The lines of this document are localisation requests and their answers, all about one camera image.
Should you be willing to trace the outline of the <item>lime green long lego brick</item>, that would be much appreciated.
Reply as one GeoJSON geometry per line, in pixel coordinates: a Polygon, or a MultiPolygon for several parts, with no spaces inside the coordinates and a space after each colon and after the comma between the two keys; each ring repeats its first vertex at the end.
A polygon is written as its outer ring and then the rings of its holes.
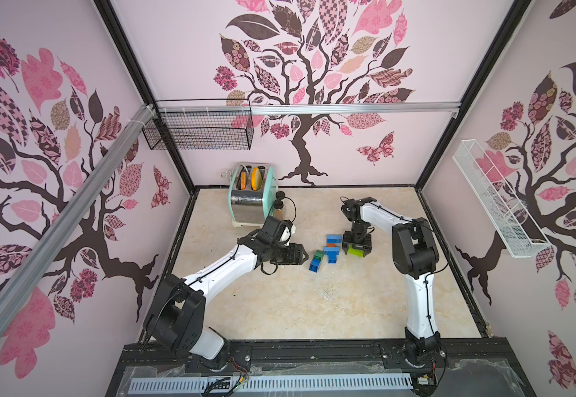
{"type": "Polygon", "coordinates": [[[357,256],[357,257],[364,257],[365,256],[365,253],[362,249],[357,249],[357,248],[354,248],[353,246],[350,246],[348,248],[348,254],[353,255],[353,256],[357,256]]]}

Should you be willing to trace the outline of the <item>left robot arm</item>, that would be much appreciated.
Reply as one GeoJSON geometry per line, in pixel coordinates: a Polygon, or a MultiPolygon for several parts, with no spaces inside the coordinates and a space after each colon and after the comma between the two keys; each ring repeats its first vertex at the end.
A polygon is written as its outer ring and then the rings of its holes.
{"type": "Polygon", "coordinates": [[[186,277],[168,275],[153,298],[143,329],[176,358],[195,355],[219,370],[230,359],[230,341],[205,326],[208,304],[240,277],[273,266],[300,266],[309,259],[304,246],[248,234],[224,257],[186,277]]]}

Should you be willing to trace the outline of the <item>dark green square lego brick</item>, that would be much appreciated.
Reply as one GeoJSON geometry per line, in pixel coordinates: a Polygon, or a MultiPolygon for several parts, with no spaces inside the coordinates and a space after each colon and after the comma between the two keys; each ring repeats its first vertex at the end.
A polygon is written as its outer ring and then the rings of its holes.
{"type": "Polygon", "coordinates": [[[323,261],[324,258],[326,257],[326,253],[325,253],[324,251],[317,250],[317,251],[315,252],[315,257],[316,257],[318,260],[323,261]]]}

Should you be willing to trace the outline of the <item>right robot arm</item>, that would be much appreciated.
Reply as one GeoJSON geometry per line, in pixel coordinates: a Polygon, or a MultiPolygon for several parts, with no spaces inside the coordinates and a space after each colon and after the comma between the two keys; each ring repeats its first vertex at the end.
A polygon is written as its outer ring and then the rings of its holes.
{"type": "Polygon", "coordinates": [[[408,315],[403,354],[411,366],[423,367],[441,348],[433,299],[440,253],[429,222],[424,218],[404,217],[372,197],[345,198],[341,211],[351,223],[351,229],[343,235],[344,253],[361,257],[371,253],[375,229],[390,237],[392,261],[406,280],[408,315]]]}

